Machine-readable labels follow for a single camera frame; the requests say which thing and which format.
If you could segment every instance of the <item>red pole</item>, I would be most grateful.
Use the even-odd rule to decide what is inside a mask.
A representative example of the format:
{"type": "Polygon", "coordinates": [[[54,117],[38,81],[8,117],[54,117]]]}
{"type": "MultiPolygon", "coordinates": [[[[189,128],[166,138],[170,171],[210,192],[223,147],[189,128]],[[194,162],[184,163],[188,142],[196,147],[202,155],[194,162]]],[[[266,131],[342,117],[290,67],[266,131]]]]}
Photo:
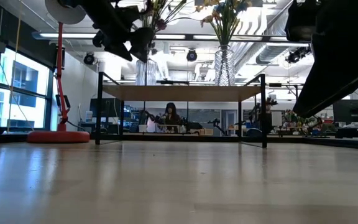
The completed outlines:
{"type": "Polygon", "coordinates": [[[66,122],[68,120],[67,111],[66,111],[66,103],[63,95],[63,87],[62,87],[62,51],[63,51],[63,24],[59,22],[59,38],[58,38],[58,49],[57,49],[57,87],[60,95],[60,103],[62,112],[62,120],[57,126],[58,131],[66,131],[66,122]]]}

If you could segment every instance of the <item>wooden floor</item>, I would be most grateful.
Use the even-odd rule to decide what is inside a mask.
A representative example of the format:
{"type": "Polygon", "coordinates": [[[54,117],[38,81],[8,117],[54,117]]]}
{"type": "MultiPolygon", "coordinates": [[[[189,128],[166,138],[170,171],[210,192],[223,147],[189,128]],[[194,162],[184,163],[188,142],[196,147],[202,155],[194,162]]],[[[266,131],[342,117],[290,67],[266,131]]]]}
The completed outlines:
{"type": "Polygon", "coordinates": [[[358,150],[0,145],[0,223],[357,223],[358,150]]]}

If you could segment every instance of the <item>person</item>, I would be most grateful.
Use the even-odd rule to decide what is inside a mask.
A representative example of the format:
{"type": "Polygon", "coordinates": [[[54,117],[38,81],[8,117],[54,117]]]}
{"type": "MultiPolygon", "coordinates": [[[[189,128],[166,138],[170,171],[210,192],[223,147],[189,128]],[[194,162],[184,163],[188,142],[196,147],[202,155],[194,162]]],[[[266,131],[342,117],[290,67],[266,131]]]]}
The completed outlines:
{"type": "MultiPolygon", "coordinates": [[[[165,108],[165,114],[163,116],[163,119],[165,120],[165,124],[167,125],[180,125],[181,118],[177,114],[177,107],[174,103],[168,103],[167,107],[165,108]]],[[[178,133],[177,127],[167,126],[168,132],[174,132],[178,133]]]]}

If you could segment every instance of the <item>shelf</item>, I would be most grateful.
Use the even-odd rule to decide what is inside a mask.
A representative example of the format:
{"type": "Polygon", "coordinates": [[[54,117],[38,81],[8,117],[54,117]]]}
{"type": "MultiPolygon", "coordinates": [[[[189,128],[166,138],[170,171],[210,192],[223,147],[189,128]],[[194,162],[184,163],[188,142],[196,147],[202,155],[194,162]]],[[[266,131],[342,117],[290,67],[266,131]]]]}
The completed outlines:
{"type": "Polygon", "coordinates": [[[257,86],[119,86],[103,91],[124,101],[239,102],[260,93],[257,86]]]}

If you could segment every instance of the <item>glass vase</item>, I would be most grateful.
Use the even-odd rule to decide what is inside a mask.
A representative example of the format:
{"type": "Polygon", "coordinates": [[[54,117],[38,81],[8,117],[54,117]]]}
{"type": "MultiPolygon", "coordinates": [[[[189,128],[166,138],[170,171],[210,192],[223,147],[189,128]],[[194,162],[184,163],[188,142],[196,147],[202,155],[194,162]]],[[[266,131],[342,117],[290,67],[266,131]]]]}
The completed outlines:
{"type": "Polygon", "coordinates": [[[234,52],[228,45],[222,45],[215,53],[215,85],[234,86],[234,52]]]}
{"type": "Polygon", "coordinates": [[[148,59],[147,63],[136,61],[136,85],[156,85],[158,65],[155,61],[148,59]]]}

